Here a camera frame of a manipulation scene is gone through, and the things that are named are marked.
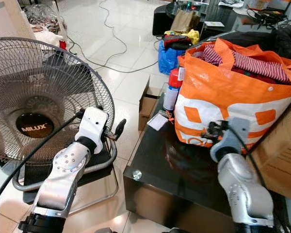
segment metal screw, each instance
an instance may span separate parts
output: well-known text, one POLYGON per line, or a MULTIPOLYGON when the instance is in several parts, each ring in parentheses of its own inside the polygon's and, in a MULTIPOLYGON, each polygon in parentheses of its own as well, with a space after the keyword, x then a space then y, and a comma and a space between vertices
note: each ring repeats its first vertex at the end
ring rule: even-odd
POLYGON ((139 170, 135 170, 135 171, 133 171, 133 173, 132 173, 132 177, 134 178, 134 180, 139 180, 140 178, 141 178, 141 176, 142 176, 142 173, 141 173, 141 171, 139 171, 139 170))

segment plastic bag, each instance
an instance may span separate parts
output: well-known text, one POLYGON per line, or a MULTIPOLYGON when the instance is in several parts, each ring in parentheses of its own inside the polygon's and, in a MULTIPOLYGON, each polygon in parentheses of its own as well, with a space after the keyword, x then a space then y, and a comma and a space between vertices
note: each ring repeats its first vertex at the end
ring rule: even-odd
POLYGON ((176 17, 170 30, 178 33, 188 33, 195 25, 199 23, 199 16, 195 11, 185 12, 178 9, 176 17))
POLYGON ((161 40, 159 45, 159 70, 163 74, 170 74, 172 69, 178 67, 178 56, 182 55, 185 50, 165 49, 161 40))
POLYGON ((30 24, 45 26, 49 32, 55 34, 58 34, 60 31, 57 16, 49 6, 44 4, 35 4, 25 7, 23 11, 25 12, 30 24))
POLYGON ((241 117, 250 121, 247 145, 254 145, 291 103, 291 85, 266 83, 231 71, 232 50, 265 62, 281 64, 291 81, 291 60, 258 46, 247 48, 217 39, 186 51, 179 57, 185 76, 175 105, 175 129, 181 142, 210 147, 212 141, 202 138, 211 121, 241 117), (217 67, 192 55, 208 44, 221 57, 217 67))

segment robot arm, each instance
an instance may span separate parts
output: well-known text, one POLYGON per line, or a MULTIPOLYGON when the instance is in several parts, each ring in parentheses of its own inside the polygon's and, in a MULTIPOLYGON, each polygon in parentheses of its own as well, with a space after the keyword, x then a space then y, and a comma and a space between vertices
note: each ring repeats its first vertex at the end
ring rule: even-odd
MULTIPOLYGON (((240 118, 229 119, 228 124, 245 142, 249 122, 240 118)), ((212 159, 218 162, 218 180, 226 192, 231 207, 236 232, 273 232, 272 197, 260 185, 241 156, 241 144, 231 130, 227 130, 220 142, 210 150, 212 159)))
POLYGON ((108 115, 102 110, 89 107, 85 110, 75 142, 58 152, 53 159, 50 175, 41 185, 32 206, 31 214, 21 222, 19 229, 25 233, 61 233, 64 228, 77 183, 84 174, 91 154, 100 153, 103 144, 101 135, 118 138, 122 128, 114 135, 104 127, 108 115))

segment orange bag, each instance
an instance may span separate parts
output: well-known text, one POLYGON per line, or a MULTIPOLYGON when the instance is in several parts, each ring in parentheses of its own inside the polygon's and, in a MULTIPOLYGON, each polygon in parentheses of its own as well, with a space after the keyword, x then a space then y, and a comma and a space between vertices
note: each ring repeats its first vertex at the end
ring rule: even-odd
POLYGON ((211 140, 201 133, 211 121, 241 117, 250 120, 247 145, 254 145, 291 103, 291 85, 271 84, 231 71, 232 50, 252 58, 282 65, 291 81, 291 60, 272 51, 262 51, 258 45, 247 48, 217 39, 187 50, 178 57, 185 67, 185 76, 175 105, 175 129, 181 142, 210 147, 211 140), (218 67, 192 54, 203 51, 208 44, 221 56, 218 67))

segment small card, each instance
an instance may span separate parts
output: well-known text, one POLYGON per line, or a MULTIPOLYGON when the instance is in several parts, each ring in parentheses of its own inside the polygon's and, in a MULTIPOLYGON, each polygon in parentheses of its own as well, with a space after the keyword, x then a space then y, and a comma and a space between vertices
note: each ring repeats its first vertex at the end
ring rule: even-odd
POLYGON ((147 124, 156 131, 159 131, 161 127, 163 127, 163 125, 166 124, 167 121, 168 121, 167 118, 157 113, 151 120, 147 122, 147 124))
POLYGON ((180 67, 179 68, 179 73, 178 73, 178 81, 183 81, 184 80, 184 74, 185 74, 185 68, 180 67))
POLYGON ((205 21, 205 24, 209 27, 224 27, 224 24, 221 22, 210 22, 210 21, 205 21))

